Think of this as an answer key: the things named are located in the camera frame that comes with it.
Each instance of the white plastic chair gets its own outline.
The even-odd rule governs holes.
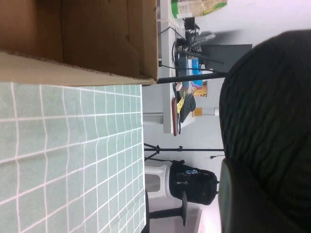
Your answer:
[[[160,178],[160,189],[156,192],[149,192],[148,197],[151,198],[162,198],[171,196],[170,192],[170,168],[171,166],[149,166],[145,165],[146,175],[156,175]]]

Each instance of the keyboard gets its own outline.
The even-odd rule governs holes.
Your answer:
[[[180,122],[183,123],[190,112],[195,110],[195,99],[192,94],[186,94],[185,102],[180,110]]]

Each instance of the cardboard box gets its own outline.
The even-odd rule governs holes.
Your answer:
[[[156,0],[0,0],[0,81],[157,81]]]

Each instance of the desk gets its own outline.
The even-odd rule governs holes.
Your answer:
[[[174,19],[172,15],[171,1],[160,0],[160,20],[161,30],[168,28],[169,26],[175,28],[183,28],[182,19]],[[161,54],[162,63],[166,66],[173,67],[172,63],[172,46],[176,40],[175,32],[172,29],[167,30],[159,36],[161,40]],[[169,68],[162,68],[159,73],[161,77],[174,77],[175,70]],[[173,86],[171,83],[161,84],[162,86],[162,98],[163,98],[163,112],[162,113],[144,113],[144,124],[163,124],[164,133],[173,133],[173,116],[172,116],[172,99],[174,96]],[[184,123],[181,124],[181,128],[193,123],[195,118],[191,114],[188,115]]]

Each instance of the yellow item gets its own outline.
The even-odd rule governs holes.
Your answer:
[[[183,105],[184,105],[185,96],[186,96],[186,93],[184,92],[183,97],[180,99],[180,101],[179,101],[178,104],[177,104],[177,113],[180,113],[180,110],[181,110],[181,108],[182,108]]]
[[[194,115],[195,115],[196,117],[201,117],[201,116],[203,116],[203,109],[202,109],[202,108],[196,108],[196,109],[194,110]]]

